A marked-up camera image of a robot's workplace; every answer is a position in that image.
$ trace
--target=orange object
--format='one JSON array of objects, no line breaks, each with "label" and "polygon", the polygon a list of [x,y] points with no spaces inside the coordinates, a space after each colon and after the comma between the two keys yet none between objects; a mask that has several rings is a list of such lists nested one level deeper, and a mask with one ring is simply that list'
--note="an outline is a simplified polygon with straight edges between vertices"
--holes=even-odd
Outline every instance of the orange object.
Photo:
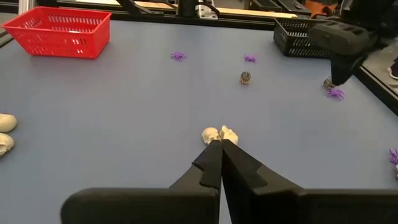
[{"label": "orange object", "polygon": [[311,0],[305,1],[305,7],[311,11],[311,18],[314,18],[317,15],[331,16],[328,15],[325,11],[334,12],[337,7],[337,4],[338,4],[337,2],[336,4],[327,5],[321,2],[316,2]]},{"label": "orange object", "polygon": [[2,27],[31,55],[96,58],[109,42],[111,13],[36,7]]}]

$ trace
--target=white object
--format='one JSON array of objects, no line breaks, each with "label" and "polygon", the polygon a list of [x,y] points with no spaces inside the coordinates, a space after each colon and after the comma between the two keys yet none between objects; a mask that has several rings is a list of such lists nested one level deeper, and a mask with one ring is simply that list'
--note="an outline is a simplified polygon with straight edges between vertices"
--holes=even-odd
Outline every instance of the white object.
[{"label": "white object", "polygon": [[[211,5],[216,7],[214,5],[214,1],[213,0],[211,0]],[[197,10],[198,10],[199,19],[218,20],[217,14],[215,12],[213,12],[213,10],[211,10],[207,6],[198,5],[197,6]]]},{"label": "white object", "polygon": [[35,7],[35,0],[19,0],[18,15],[29,11]]},{"label": "white object", "polygon": [[238,135],[225,125],[221,127],[220,136],[222,139],[228,139],[233,144],[238,145]]},{"label": "white object", "polygon": [[395,75],[392,74],[392,69],[391,68],[387,68],[388,74],[390,75],[391,78],[398,80],[398,77],[396,77]]},{"label": "white object", "polygon": [[14,140],[7,134],[0,133],[0,156],[11,150]]},{"label": "white object", "polygon": [[218,134],[218,130],[212,127],[206,128],[202,132],[201,137],[205,144],[209,144],[212,140],[221,140],[220,135]]},{"label": "white object", "polygon": [[17,118],[11,114],[0,114],[0,133],[7,133],[17,126]]}]

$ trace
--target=toy snail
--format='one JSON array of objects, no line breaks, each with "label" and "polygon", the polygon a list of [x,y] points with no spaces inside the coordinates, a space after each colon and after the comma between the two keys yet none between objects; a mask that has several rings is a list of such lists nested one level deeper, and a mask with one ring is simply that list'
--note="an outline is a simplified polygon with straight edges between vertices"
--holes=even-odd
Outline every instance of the toy snail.
[{"label": "toy snail", "polygon": [[249,72],[243,72],[241,74],[241,83],[247,85],[250,82],[251,74]]},{"label": "toy snail", "polygon": [[336,85],[331,82],[331,77],[328,77],[325,81],[323,81],[323,87],[327,90],[331,90],[332,88],[336,87]]}]

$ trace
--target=gray table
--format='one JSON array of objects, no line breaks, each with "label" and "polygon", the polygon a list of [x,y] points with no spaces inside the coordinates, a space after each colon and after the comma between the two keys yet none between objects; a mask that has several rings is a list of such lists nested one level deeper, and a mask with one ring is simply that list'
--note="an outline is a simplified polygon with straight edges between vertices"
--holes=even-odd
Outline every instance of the gray table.
[{"label": "gray table", "polygon": [[[169,59],[176,50],[188,58]],[[398,117],[355,77],[344,101],[327,98],[329,62],[285,58],[272,32],[112,21],[96,60],[32,57],[13,41],[0,67],[0,110],[19,119],[0,159],[2,224],[59,223],[87,187],[168,187],[205,147],[203,129],[223,124],[302,187],[398,187],[387,160]]]}]

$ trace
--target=white skull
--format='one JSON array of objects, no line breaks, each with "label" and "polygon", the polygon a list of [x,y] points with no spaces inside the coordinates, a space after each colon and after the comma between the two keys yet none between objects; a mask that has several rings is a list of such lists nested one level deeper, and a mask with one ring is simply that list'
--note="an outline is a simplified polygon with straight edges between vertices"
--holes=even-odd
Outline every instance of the white skull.
[{"label": "white skull", "polygon": [[233,144],[238,145],[238,135],[225,125],[221,127],[220,136],[222,139],[228,139]]},{"label": "white skull", "polygon": [[14,140],[7,134],[0,133],[0,156],[10,151],[14,146]]},{"label": "white skull", "polygon": [[221,140],[220,135],[218,134],[218,130],[212,127],[206,128],[202,132],[201,137],[205,144],[209,144],[212,140]]},{"label": "white skull", "polygon": [[17,118],[11,114],[0,114],[0,133],[7,133],[17,126]]}]

